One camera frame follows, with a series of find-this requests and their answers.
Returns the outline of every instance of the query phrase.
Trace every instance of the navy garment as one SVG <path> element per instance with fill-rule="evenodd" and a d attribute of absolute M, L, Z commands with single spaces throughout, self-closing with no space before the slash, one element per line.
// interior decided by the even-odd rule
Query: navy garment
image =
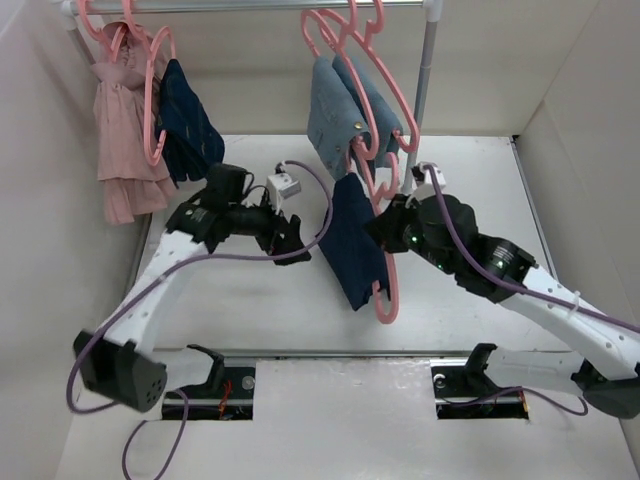
<path fill-rule="evenodd" d="M 203 179 L 211 165 L 224 159 L 224 140 L 211 126 L 175 59 L 169 61 L 160 83 L 156 138 L 160 138 L 162 130 L 167 131 L 162 156 L 176 184 Z"/>
<path fill-rule="evenodd" d="M 378 136 L 380 137 L 380 146 L 378 148 L 378 153 L 372 161 L 368 162 L 371 177 L 375 180 L 376 168 L 390 166 L 387 165 L 387 160 L 385 158 L 386 154 L 388 152 L 398 154 L 400 145 L 398 144 L 398 140 L 396 140 L 396 137 L 393 135 L 393 132 L 394 130 L 400 130 L 400 133 L 402 134 L 402 124 L 400 123 L 400 120 L 398 119 L 396 114 L 393 113 L 393 110 L 385 101 L 384 97 L 380 95 L 380 92 L 378 92 L 375 84 L 367 75 L 366 70 L 362 67 L 358 59 L 355 57 L 349 58 L 351 59 L 351 62 L 353 63 L 358 76 L 360 77 L 362 87 L 364 88 L 364 91 L 369 99 L 369 104 L 371 105 L 371 110 L 373 112 L 373 118 L 375 119 L 376 127 L 378 128 Z M 336 55 L 333 59 L 333 68 L 344 85 L 347 87 L 347 90 L 360 109 L 360 113 L 364 116 L 364 108 L 362 108 L 362 102 L 360 101 L 360 97 L 358 96 L 358 91 L 356 90 L 356 86 L 351 79 L 351 74 L 349 73 L 349 70 L 347 69 L 347 66 L 340 55 Z M 364 135 L 363 137 L 365 139 L 367 147 L 370 147 L 371 136 Z M 356 162 L 356 164 L 358 167 L 358 171 L 360 172 L 359 162 Z"/>
<path fill-rule="evenodd" d="M 318 57 L 313 65 L 307 137 L 334 180 L 347 174 L 345 154 L 351 140 L 368 132 L 369 126 L 331 62 Z"/>
<path fill-rule="evenodd" d="M 372 283 L 389 292 L 384 252 L 364 230 L 375 215 L 355 173 L 335 184 L 333 220 L 320 240 L 320 250 L 333 269 L 351 308 L 358 310 L 373 294 Z"/>

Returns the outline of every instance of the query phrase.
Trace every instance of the screw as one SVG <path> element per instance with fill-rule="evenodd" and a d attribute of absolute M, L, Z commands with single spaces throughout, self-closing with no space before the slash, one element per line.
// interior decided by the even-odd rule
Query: screw
<path fill-rule="evenodd" d="M 253 387 L 256 386 L 256 379 L 251 376 L 246 376 L 242 379 L 242 388 L 245 390 L 253 390 Z"/>
<path fill-rule="evenodd" d="M 438 390 L 441 390 L 441 389 L 443 389 L 444 387 L 447 386 L 446 383 L 445 383 L 446 379 L 447 379 L 447 377 L 445 377 L 444 374 L 436 373 L 433 376 L 433 383 L 434 383 L 434 385 L 436 386 L 436 388 Z"/>

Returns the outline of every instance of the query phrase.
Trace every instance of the purple cable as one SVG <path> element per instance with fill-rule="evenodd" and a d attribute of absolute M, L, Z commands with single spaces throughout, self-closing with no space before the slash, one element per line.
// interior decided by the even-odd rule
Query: purple cable
<path fill-rule="evenodd" d="M 270 257 L 270 256 L 267 256 L 267 255 L 264 255 L 264 256 L 251 256 L 251 255 L 232 255 L 232 254 L 224 254 L 224 253 L 213 253 L 213 254 L 209 254 L 209 255 L 198 255 L 198 256 L 195 256 L 195 257 L 191 257 L 191 258 L 188 258 L 186 260 L 183 260 L 182 262 L 179 262 L 179 263 L 175 264 L 171 268 L 168 268 L 162 275 L 160 275 L 160 277 L 156 278 L 144 290 L 142 290 L 138 295 L 133 297 L 120 310 L 118 310 L 118 312 L 115 313 L 102 327 L 100 327 L 98 330 L 96 330 L 96 332 L 93 334 L 93 337 L 91 337 L 91 340 L 89 340 L 89 342 L 87 342 L 85 347 L 78 354 L 78 356 L 76 358 L 76 361 L 73 364 L 73 367 L 71 367 L 71 372 L 69 373 L 69 378 L 67 380 L 66 400 L 67 400 L 67 406 L 69 407 L 69 410 L 71 410 L 71 412 L 73 412 L 74 414 L 78 414 L 78 415 L 88 415 L 88 414 L 91 414 L 91 413 L 97 413 L 97 412 L 104 411 L 104 410 L 106 410 L 108 408 L 111 408 L 111 407 L 116 405 L 116 402 L 111 402 L 111 403 L 107 403 L 105 405 L 101 405 L 99 407 L 79 408 L 78 406 L 76 406 L 76 404 L 75 404 L 75 402 L 73 400 L 73 382 L 75 381 L 78 373 L 80 372 L 80 366 L 86 360 L 87 356 L 89 355 L 89 353 L 91 352 L 93 347 L 95 347 L 95 345 L 98 343 L 98 341 L 100 341 L 100 339 L 104 337 L 104 335 L 107 332 L 107 330 L 109 330 L 118 320 L 120 320 L 124 315 L 126 315 L 126 313 L 129 310 L 131 310 L 135 305 L 137 305 L 138 302 L 140 302 L 144 297 L 146 297 L 150 292 L 152 292 L 158 285 L 160 285 L 169 275 L 175 273 L 176 271 L 180 270 L 183 267 L 186 267 L 187 265 L 191 265 L 192 263 L 196 263 L 196 262 L 201 262 L 203 260 L 216 260 L 216 259 L 217 260 L 246 260 L 246 261 L 256 261 L 256 262 L 274 262 L 274 261 L 277 261 L 277 260 L 286 260 L 288 258 L 297 257 L 298 255 L 301 255 L 303 253 L 308 252 L 313 247 L 315 247 L 320 242 L 320 240 L 322 240 L 322 238 L 327 233 L 327 230 L 329 229 L 329 225 L 331 225 L 331 221 L 333 219 L 333 203 L 331 202 L 331 192 L 329 191 L 329 187 L 326 185 L 326 183 L 320 178 L 320 176 L 313 169 L 311 169 L 310 167 L 308 167 L 304 163 L 301 163 L 301 162 L 298 162 L 298 161 L 295 161 L 295 160 L 287 160 L 285 162 L 282 162 L 282 164 L 295 165 L 295 166 L 300 167 L 300 168 L 306 170 L 307 172 L 309 172 L 316 179 L 316 181 L 320 184 L 320 186 L 322 187 L 322 190 L 324 191 L 324 194 L 325 194 L 325 196 L 327 198 L 328 207 L 327 207 L 327 215 L 326 215 L 326 218 L 325 218 L 325 222 L 324 222 L 324 225 L 322 226 L 322 229 L 316 235 L 316 237 L 313 239 L 313 241 L 311 243 L 309 243 L 308 245 L 306 245 L 304 248 L 301 248 L 300 250 L 297 250 L 297 251 L 291 252 L 291 253 L 286 253 L 286 254 L 283 254 L 283 255 L 274 255 L 274 256 Z M 184 414 L 182 416 L 182 422 L 181 422 L 181 425 L 180 425 L 180 430 L 178 431 L 178 435 L 176 436 L 176 440 L 175 440 L 175 442 L 173 444 L 173 447 L 171 448 L 171 452 L 169 453 L 169 457 L 167 458 L 166 463 L 162 467 L 162 470 L 160 471 L 159 475 L 155 478 L 155 480 L 160 479 L 164 475 L 164 473 L 167 471 L 167 468 L 169 468 L 169 464 L 171 463 L 171 460 L 173 459 L 173 455 L 175 454 L 175 452 L 176 452 L 176 450 L 178 448 L 178 444 L 180 443 L 180 439 L 182 438 L 182 434 L 184 433 L 184 429 L 186 427 L 187 420 L 189 418 L 189 400 L 188 400 L 188 398 L 180 390 L 176 390 L 176 393 L 178 395 L 180 395 L 180 397 L 182 397 L 182 399 L 184 400 Z M 134 431 L 131 433 L 131 436 L 127 440 L 127 443 L 126 443 L 126 445 L 124 447 L 124 451 L 122 452 L 122 471 L 123 471 L 124 476 L 125 476 L 125 478 L 127 480 L 132 480 L 131 476 L 129 475 L 129 472 L 127 470 L 127 465 L 126 465 L 126 463 L 127 463 L 126 462 L 127 453 L 129 451 L 129 447 L 131 445 L 131 442 L 133 441 L 133 438 L 135 437 L 135 435 L 140 431 L 140 429 L 146 423 L 147 422 L 145 420 L 145 421 L 141 422 L 134 429 Z"/>
<path fill-rule="evenodd" d="M 545 394 L 540 393 L 536 390 L 532 390 L 530 388 L 527 387 L 508 387 L 508 388 L 503 388 L 502 390 L 500 390 L 498 393 L 494 393 L 493 395 L 488 395 L 486 397 L 480 397 L 477 398 L 475 400 L 471 400 L 469 402 L 450 402 L 449 400 L 445 400 L 449 405 L 453 405 L 455 407 L 459 407 L 459 408 L 464 408 L 464 407 L 473 407 L 475 405 L 482 405 L 484 403 L 490 402 L 491 400 L 495 400 L 496 398 L 502 397 L 504 395 L 509 395 L 510 393 L 517 393 L 517 392 L 527 392 L 530 393 L 531 395 L 535 395 L 536 397 L 540 397 L 543 400 L 545 400 L 546 402 L 550 403 L 551 405 L 553 405 L 554 407 L 570 413 L 571 415 L 576 415 L 578 417 L 585 417 L 588 413 L 589 413 L 589 406 L 587 405 L 587 402 L 584 401 L 583 398 L 577 397 L 578 400 L 580 400 L 580 403 L 582 403 L 582 408 L 583 410 L 580 412 L 578 410 L 572 410 L 568 407 L 565 407 L 564 405 L 562 405 L 559 402 L 556 402 L 553 398 L 547 397 Z"/>
<path fill-rule="evenodd" d="M 546 295 L 541 292 L 536 292 L 535 290 L 529 290 L 528 288 L 521 287 L 519 285 L 514 285 L 512 283 L 505 282 L 504 280 L 501 280 L 500 278 L 496 277 L 492 273 L 486 271 L 484 268 L 482 268 L 482 266 L 478 262 L 476 262 L 476 260 L 471 256 L 469 251 L 465 248 L 464 244 L 462 243 L 462 240 L 460 240 L 460 237 L 458 236 L 458 232 L 456 232 L 456 229 L 453 226 L 453 220 L 451 219 L 451 215 L 449 215 L 449 210 L 447 209 L 447 204 L 444 200 L 444 195 L 442 194 L 442 190 L 440 189 L 440 185 L 438 184 L 438 177 L 436 175 L 435 168 L 436 167 L 433 164 L 427 164 L 427 169 L 429 170 L 429 175 L 431 176 L 433 189 L 436 192 L 436 198 L 438 200 L 438 205 L 440 206 L 440 211 L 442 212 L 442 217 L 444 218 L 444 222 L 447 225 L 447 230 L 449 230 L 449 234 L 453 239 L 453 243 L 456 244 L 456 247 L 458 248 L 458 250 L 460 250 L 460 253 L 464 257 L 464 259 L 469 263 L 469 265 L 471 265 L 473 269 L 476 272 L 478 272 L 480 275 L 482 275 L 484 278 L 486 278 L 491 283 L 501 288 L 504 288 L 511 292 L 520 293 L 522 295 L 528 295 L 530 297 L 534 297 L 539 300 L 544 300 L 545 302 L 548 302 L 548 303 L 554 303 L 568 310 L 573 310 L 575 305 L 571 302 L 567 302 L 565 300 L 561 300 L 559 298 L 552 297 L 551 295 Z M 622 320 L 618 320 L 609 315 L 605 315 L 603 313 L 596 312 L 585 307 L 578 307 L 577 311 L 585 315 L 588 315 L 592 318 L 601 320 L 605 323 L 609 323 L 617 327 L 625 328 L 635 333 L 640 333 L 640 327 L 636 327 L 635 325 L 631 325 L 627 322 L 623 322 Z"/>
<path fill-rule="evenodd" d="M 176 435 L 176 440 L 175 442 L 173 442 L 173 446 L 171 447 L 171 451 L 169 452 L 167 461 L 164 462 L 164 465 L 162 466 L 160 473 L 158 473 L 158 475 L 154 480 L 159 480 L 160 478 L 162 478 L 162 476 L 166 473 L 167 469 L 169 468 L 169 464 L 171 463 L 171 460 L 173 460 L 173 456 L 176 454 L 176 450 L 178 450 L 178 444 L 180 443 L 180 440 L 182 439 L 182 434 L 184 433 L 184 429 L 187 426 L 187 420 L 189 420 L 189 399 L 182 392 L 182 390 L 175 390 L 175 393 L 180 395 L 182 400 L 184 400 L 184 407 L 182 407 L 184 413 L 182 414 L 182 420 L 180 421 L 180 428 L 178 429 L 178 435 Z M 122 473 L 124 474 L 124 478 L 126 478 L 127 480 L 133 480 L 133 477 L 129 474 L 129 469 L 127 468 L 127 454 L 129 453 L 129 447 L 131 446 L 131 442 L 133 442 L 133 439 L 135 438 L 136 434 L 140 431 L 142 427 L 146 425 L 146 423 L 147 423 L 147 420 L 143 420 L 138 424 L 138 426 L 133 430 L 133 432 L 131 432 L 131 435 L 127 439 L 127 443 L 124 445 L 124 449 L 122 450 Z"/>

